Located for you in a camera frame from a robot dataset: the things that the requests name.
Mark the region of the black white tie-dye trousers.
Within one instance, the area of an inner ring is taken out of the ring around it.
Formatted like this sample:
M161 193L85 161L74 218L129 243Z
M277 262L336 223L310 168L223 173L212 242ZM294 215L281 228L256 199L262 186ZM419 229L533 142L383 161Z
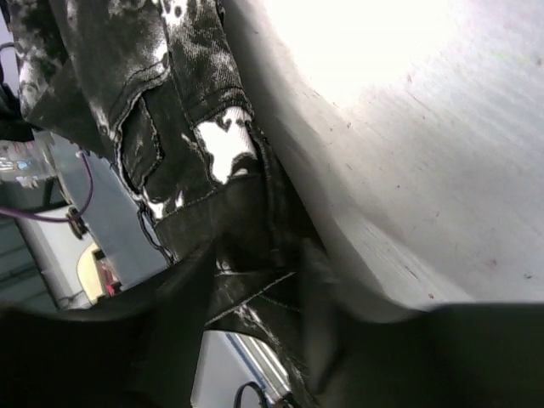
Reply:
M264 341L296 401L319 405L302 351L300 243L314 234L254 120L217 1L7 1L31 124L110 160L170 263L212 252L189 288L203 327Z

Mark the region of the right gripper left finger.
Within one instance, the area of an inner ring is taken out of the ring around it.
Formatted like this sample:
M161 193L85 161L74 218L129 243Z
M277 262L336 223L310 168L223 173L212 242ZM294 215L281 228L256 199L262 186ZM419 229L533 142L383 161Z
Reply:
M214 246L88 309L1 307L4 407L188 407Z

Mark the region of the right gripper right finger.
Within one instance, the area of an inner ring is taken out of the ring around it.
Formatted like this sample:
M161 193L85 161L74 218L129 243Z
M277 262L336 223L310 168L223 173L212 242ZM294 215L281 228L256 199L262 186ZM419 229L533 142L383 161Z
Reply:
M326 255L300 267L303 352L324 407L540 407L539 303L400 307L341 280Z

